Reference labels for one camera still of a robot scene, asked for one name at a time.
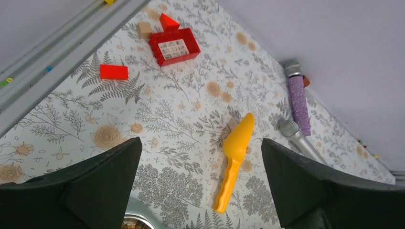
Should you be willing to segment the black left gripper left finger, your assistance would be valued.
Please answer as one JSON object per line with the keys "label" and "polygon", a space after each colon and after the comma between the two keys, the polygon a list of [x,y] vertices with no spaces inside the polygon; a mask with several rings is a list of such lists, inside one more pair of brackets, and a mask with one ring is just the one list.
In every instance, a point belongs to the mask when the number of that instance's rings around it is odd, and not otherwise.
{"label": "black left gripper left finger", "polygon": [[118,229],[142,143],[131,138],[77,164],[0,187],[3,229]]}

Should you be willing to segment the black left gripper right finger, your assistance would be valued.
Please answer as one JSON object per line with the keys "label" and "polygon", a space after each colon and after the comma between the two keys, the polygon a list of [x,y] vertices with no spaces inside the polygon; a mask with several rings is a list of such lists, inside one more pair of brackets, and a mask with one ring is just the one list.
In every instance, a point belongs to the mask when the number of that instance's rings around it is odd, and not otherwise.
{"label": "black left gripper right finger", "polygon": [[402,229],[405,189],[356,177],[265,138],[262,158],[281,227]]}

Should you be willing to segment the yellow plastic scoop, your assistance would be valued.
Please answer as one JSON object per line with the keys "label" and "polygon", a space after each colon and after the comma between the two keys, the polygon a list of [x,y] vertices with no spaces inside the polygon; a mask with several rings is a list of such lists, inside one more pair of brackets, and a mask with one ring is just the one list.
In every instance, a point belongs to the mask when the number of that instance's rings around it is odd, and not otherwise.
{"label": "yellow plastic scoop", "polygon": [[228,163],[213,207],[217,213],[226,212],[254,127],[255,117],[247,113],[224,141],[224,154]]}

